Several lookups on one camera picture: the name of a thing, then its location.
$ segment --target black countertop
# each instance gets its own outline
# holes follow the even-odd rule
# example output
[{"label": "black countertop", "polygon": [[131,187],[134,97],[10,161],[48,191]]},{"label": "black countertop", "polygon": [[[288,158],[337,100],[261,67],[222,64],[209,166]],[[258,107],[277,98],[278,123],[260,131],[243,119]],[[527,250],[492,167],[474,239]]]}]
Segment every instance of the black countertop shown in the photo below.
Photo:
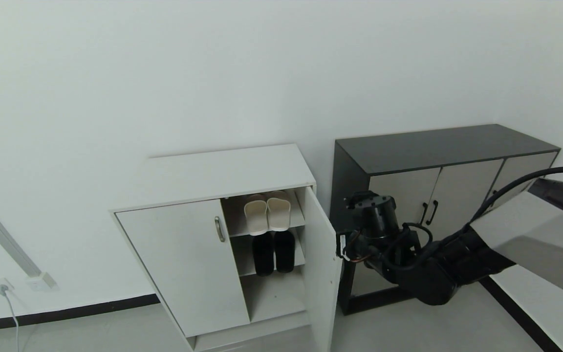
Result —
[{"label": "black countertop", "polygon": [[336,143],[369,175],[560,150],[496,124],[346,138]]}]

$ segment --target door handle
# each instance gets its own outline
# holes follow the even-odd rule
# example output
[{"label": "door handle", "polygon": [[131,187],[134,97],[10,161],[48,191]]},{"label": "door handle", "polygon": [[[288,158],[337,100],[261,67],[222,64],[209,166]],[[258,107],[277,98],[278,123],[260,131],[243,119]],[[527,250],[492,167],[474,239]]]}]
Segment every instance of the door handle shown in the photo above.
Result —
[{"label": "door handle", "polygon": [[429,208],[429,204],[423,202],[423,216],[420,217],[419,223],[423,223],[423,221],[425,220],[425,215],[427,214],[427,208]]},{"label": "door handle", "polygon": [[432,203],[433,203],[433,213],[432,213],[432,218],[431,218],[431,219],[429,219],[429,220],[427,220],[427,221],[425,222],[425,223],[426,223],[427,225],[431,225],[431,224],[432,224],[432,221],[433,221],[433,217],[435,217],[435,216],[436,216],[436,210],[438,210],[438,201],[437,201],[437,200],[434,200],[434,201],[433,201]]},{"label": "door handle", "polygon": [[219,218],[218,216],[214,217],[214,225],[217,226],[218,239],[221,240],[221,242],[225,242],[223,231],[221,231],[221,218]]}]

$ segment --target black shoe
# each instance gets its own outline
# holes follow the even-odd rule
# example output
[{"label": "black shoe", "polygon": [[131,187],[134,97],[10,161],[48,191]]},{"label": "black shoe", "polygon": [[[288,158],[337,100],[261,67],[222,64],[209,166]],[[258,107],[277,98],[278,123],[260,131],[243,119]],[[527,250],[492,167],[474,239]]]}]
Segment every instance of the black shoe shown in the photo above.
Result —
[{"label": "black shoe", "polygon": [[253,252],[253,263],[257,276],[269,276],[273,274],[275,263],[273,262],[273,235],[270,232],[254,236],[251,243]]},{"label": "black shoe", "polygon": [[275,232],[275,257],[278,272],[295,269],[295,236],[290,231]]}]

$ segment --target floor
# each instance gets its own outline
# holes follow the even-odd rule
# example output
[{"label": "floor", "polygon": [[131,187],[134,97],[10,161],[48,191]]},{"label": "floor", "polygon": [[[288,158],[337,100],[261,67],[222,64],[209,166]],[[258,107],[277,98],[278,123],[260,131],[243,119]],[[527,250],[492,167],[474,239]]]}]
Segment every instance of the floor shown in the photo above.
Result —
[{"label": "floor", "polygon": [[[182,352],[160,305],[23,326],[23,352]],[[0,330],[0,352],[14,351],[14,329]],[[214,352],[314,352],[308,326]],[[479,284],[445,306],[406,301],[344,317],[338,312],[332,352],[541,352]]]}]

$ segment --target white shoe cabinet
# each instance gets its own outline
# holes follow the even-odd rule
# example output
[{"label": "white shoe cabinet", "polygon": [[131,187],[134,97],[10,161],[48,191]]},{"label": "white shoe cabinet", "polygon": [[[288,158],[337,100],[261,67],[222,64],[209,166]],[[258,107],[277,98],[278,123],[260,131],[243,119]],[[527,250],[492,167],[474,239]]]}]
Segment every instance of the white shoe cabinet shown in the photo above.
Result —
[{"label": "white shoe cabinet", "polygon": [[[310,325],[330,349],[341,261],[297,145],[151,158],[111,211],[186,348]],[[255,275],[245,196],[286,190],[295,269]]]}]

